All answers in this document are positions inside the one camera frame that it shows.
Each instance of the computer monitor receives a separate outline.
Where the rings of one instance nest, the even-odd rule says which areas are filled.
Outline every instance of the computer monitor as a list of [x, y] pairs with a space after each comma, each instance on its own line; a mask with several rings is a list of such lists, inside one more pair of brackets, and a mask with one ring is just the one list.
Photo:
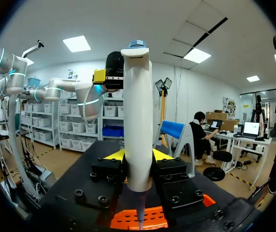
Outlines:
[[259, 123], [258, 122], [246, 122], [244, 125], [243, 134], [258, 135]]
[[222, 121], [221, 120], [213, 120], [211, 125], [210, 125], [210, 129], [219, 129], [221, 127]]

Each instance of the black stool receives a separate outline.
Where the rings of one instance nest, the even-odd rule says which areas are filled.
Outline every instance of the black stool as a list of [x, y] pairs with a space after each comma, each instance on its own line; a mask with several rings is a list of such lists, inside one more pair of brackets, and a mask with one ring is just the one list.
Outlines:
[[[215, 151], [213, 153], [213, 159], [222, 162], [230, 162], [232, 160], [232, 154], [228, 151]], [[206, 168], [203, 171], [203, 175], [212, 181], [221, 181], [225, 178], [225, 172], [218, 167]]]

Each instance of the keyboard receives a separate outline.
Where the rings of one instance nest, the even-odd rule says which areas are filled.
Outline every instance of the keyboard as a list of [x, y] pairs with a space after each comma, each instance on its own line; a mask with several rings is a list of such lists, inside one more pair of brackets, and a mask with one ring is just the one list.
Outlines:
[[213, 132], [215, 129], [205, 129], [205, 131]]
[[250, 135], [242, 135], [241, 136], [242, 138], [247, 138], [247, 139], [257, 139], [257, 135], [253, 135], [253, 136], [250, 136]]

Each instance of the blue cap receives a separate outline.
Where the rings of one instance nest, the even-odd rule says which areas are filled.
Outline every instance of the blue cap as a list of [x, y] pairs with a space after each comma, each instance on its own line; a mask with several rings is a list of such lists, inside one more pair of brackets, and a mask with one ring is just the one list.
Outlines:
[[128, 47], [147, 47], [147, 45], [143, 40], [134, 40], [128, 45]]

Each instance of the laptop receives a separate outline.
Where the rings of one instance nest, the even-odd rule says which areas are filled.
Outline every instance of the laptop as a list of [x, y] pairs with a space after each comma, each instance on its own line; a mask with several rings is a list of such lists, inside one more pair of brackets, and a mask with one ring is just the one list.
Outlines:
[[246, 122], [244, 125], [244, 130], [242, 137], [248, 139], [256, 139], [259, 133], [259, 123], [258, 122]]
[[205, 131], [207, 130], [207, 131], [213, 132], [216, 129], [220, 130], [222, 122], [223, 121], [221, 121], [221, 120], [212, 120], [212, 123], [210, 124], [210, 127], [208, 129], [205, 129]]

